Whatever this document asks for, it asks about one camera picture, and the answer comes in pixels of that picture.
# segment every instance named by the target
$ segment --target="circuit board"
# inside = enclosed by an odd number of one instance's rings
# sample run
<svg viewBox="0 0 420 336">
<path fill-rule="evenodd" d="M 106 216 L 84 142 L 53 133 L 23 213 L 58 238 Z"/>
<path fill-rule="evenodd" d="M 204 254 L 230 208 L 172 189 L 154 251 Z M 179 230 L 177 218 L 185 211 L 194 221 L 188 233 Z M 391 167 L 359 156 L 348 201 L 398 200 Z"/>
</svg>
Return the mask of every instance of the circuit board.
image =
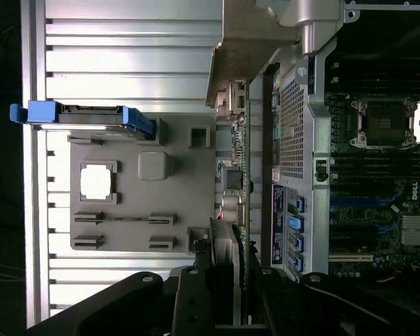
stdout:
<svg viewBox="0 0 420 336">
<path fill-rule="evenodd" d="M 330 273 L 420 267 L 420 143 L 411 97 L 327 94 L 332 116 Z"/>
</svg>

